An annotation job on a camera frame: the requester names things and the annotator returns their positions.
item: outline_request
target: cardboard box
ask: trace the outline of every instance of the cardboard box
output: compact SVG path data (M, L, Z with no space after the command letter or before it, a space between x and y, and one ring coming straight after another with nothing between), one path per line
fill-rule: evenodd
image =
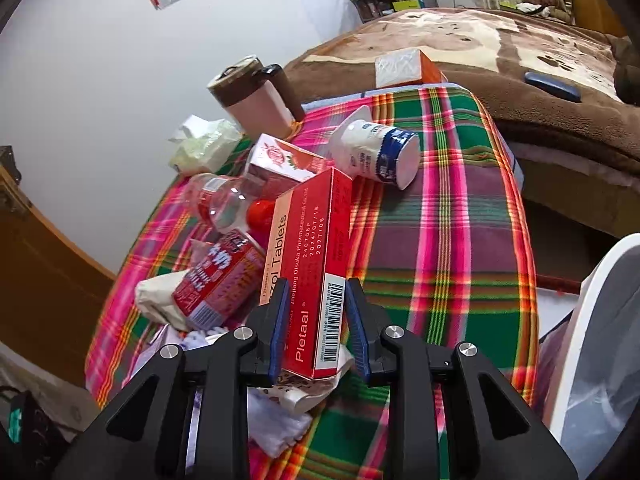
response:
M400 2L393 2L393 6L396 12L398 10L420 9L420 2L418 0L401 0Z
M291 286L283 368L307 379L336 373L349 254L351 179L329 168L276 200L260 304L278 277Z
M326 167L324 157L262 134L247 160L243 190L251 196L275 200Z
M417 47L403 48L376 58L376 87L444 83L447 78Z

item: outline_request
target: barcode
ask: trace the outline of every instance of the barcode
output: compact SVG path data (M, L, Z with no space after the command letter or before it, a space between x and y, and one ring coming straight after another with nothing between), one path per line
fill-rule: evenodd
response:
M340 346L340 322L342 320L342 298L344 297L344 283L333 283L327 280L324 299L324 313L322 316L322 347L320 360L334 362L338 359Z
M210 330L215 326L220 326L223 317L222 314L216 312L207 303L202 301L193 309L189 320L202 330Z

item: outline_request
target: bed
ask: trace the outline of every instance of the bed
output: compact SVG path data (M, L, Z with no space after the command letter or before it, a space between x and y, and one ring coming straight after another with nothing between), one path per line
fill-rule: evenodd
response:
M546 195L546 166L532 171L530 180L537 202L621 237L637 230L632 218L640 206L633 191L640 182L640 108L624 104L616 94L610 38L501 10L407 10L305 52L286 66L286 72L303 101L362 92L375 88L376 56L419 47L449 81L470 89L483 102L507 142L521 144L520 156L527 156L523 146L548 148L633 181L625 189L610 182L605 186L603 206L615 211L604 217L584 206L593 197L589 179L580 183L585 200L574 206L564 204L563 197L572 192L569 185L556 187L554 196ZM527 85L524 73L529 70L578 86L582 102L565 101ZM571 179L576 180L568 174L561 184ZM527 186L524 193L527 197ZM603 196L602 186L598 193Z
M423 86L319 104L292 142L325 153L332 131L361 105L377 122L417 132L422 161L403 192L354 180L348 276L360 278L369 301L383 305L393 323L429 342L452 348L472 340L530 402L536 277L513 160L494 122L466 89ZM241 143L224 173L242 168L248 147ZM185 185L179 178L167 190L104 305L86 359L86 386L101 407L127 382L159 327L135 309L136 283L184 269L190 238L209 235L184 207ZM347 327L341 339L349 344ZM251 446L252 478L382 478L387 402L388 388L367 389L347 374L312 411L310 431L293 448L271 460ZM440 396L436 412L444 457Z

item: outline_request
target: wooden door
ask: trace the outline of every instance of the wooden door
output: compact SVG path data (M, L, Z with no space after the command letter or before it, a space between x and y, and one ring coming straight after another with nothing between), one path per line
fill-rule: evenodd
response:
M574 0L574 17L578 27L626 36L625 28L606 0Z
M2 165L0 225L0 341L84 387L84 357L113 274L53 227Z

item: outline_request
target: white yogurt cup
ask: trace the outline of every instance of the white yogurt cup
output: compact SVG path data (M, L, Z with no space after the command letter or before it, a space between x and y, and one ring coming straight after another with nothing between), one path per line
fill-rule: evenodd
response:
M349 176L394 184L405 189L420 166L420 139L413 132L371 121L362 106L332 134L329 150L336 167Z

